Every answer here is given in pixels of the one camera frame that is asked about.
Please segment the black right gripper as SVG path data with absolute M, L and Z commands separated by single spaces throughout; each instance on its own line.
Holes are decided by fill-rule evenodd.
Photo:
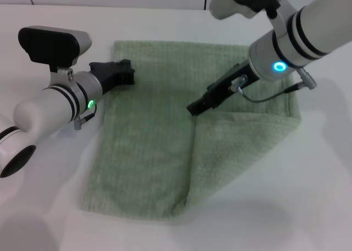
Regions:
M 237 88 L 231 89 L 233 81 L 241 88 L 247 87 L 258 81 L 259 78 L 251 70 L 249 62 L 235 64 L 217 81 L 207 87 L 203 97 L 192 102 L 186 108 L 192 116 L 198 116 L 210 109 L 218 107 L 227 98 L 235 93 Z

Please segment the green terry towel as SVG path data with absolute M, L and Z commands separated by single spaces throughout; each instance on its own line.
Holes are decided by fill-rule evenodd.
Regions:
M 165 220 L 204 202 L 281 143 L 300 124 L 287 77 L 245 89 L 216 109 L 187 106 L 246 59 L 245 46 L 172 41 L 116 41 L 135 83 L 106 95 L 104 124 L 82 209 L 129 219 Z

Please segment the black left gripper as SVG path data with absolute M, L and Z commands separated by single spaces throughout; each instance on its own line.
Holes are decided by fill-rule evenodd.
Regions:
M 97 78 L 101 84 L 103 94 L 106 94 L 116 86 L 134 85 L 134 73 L 129 59 L 119 62 L 92 62 L 89 64 L 90 73 Z

